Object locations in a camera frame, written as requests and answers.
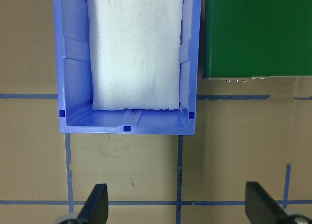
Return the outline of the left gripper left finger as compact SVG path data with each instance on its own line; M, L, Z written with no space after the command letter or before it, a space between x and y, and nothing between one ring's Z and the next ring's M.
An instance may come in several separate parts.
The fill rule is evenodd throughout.
M80 224L106 224L109 215L107 184L96 184L77 220Z

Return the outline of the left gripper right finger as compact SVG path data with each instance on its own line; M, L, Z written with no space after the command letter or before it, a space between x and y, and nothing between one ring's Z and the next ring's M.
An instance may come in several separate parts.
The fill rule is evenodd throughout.
M258 182L246 182L245 213L252 224L283 224L288 215Z

